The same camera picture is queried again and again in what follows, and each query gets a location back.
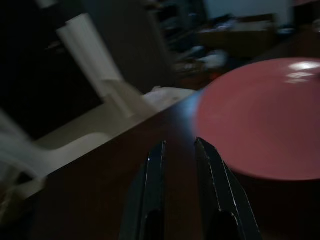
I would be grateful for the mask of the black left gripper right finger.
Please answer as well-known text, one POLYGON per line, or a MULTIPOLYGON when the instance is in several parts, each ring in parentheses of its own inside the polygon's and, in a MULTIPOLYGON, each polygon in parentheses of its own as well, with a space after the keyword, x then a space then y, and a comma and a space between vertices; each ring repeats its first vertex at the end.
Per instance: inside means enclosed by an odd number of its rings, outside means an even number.
POLYGON ((195 158, 203 238, 262 239, 247 194, 217 149, 198 137, 195 158))

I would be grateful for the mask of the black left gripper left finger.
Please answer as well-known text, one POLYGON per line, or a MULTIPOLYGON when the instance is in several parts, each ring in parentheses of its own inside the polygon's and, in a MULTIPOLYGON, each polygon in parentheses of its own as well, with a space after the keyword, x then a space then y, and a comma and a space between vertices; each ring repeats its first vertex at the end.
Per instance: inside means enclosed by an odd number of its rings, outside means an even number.
POLYGON ((166 142, 148 153, 128 188, 118 238, 163 240, 165 234, 166 142))

